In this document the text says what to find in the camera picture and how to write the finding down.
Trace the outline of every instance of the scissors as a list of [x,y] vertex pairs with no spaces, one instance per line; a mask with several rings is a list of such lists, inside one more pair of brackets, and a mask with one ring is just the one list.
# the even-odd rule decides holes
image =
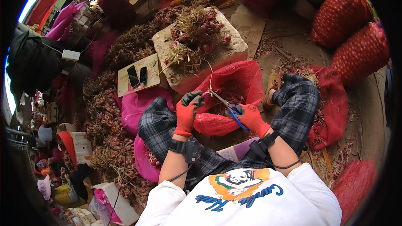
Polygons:
[[208,90],[208,92],[212,93],[216,98],[218,98],[218,100],[222,101],[226,107],[228,107],[228,112],[230,113],[230,115],[233,116],[234,121],[244,130],[249,131],[250,129],[247,128],[246,126],[244,126],[243,124],[240,123],[239,119],[236,117],[235,114],[237,115],[242,115],[241,112],[239,112],[239,110],[236,108],[237,105],[233,105],[230,104],[228,101],[224,100],[223,98],[221,98],[217,93],[215,93],[212,90]]

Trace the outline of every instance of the red awning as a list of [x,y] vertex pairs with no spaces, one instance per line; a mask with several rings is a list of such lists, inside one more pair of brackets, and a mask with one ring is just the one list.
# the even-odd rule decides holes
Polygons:
[[38,0],[29,12],[24,24],[33,26],[36,23],[41,23],[43,19],[49,16],[49,10],[54,6],[56,1],[57,0]]

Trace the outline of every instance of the plaid pants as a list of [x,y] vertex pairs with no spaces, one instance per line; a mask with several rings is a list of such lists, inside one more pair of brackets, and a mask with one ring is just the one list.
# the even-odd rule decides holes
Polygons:
[[[317,113],[318,90],[311,81],[295,74],[285,74],[283,82],[283,88],[272,96],[273,103],[281,108],[272,120],[271,127],[299,156]],[[176,114],[170,111],[162,97],[156,98],[139,120],[138,134],[161,164],[170,148],[176,123]],[[224,159],[214,150],[201,144],[198,154],[199,158],[188,171],[184,186],[190,191],[199,181],[211,174],[238,168],[272,167],[252,150],[237,163]]]

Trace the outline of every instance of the white t-shirt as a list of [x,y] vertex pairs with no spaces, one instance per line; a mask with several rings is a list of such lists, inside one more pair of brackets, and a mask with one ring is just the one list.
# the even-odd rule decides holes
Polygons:
[[51,141],[53,139],[52,137],[52,128],[45,128],[43,125],[39,127],[38,129],[38,137],[41,140],[41,142],[47,142]]
[[339,226],[341,217],[334,193],[304,163],[287,178],[271,168],[210,175],[187,196],[164,181],[150,191],[136,226]]

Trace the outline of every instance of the scissor blade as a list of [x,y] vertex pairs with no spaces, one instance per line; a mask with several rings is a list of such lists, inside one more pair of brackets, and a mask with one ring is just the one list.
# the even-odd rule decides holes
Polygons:
[[210,93],[212,93],[216,98],[218,98],[218,100],[222,101],[225,106],[227,106],[228,108],[233,108],[233,105],[230,104],[229,102],[227,102],[226,100],[224,100],[223,98],[221,98],[217,93],[215,93],[212,90],[208,90]]

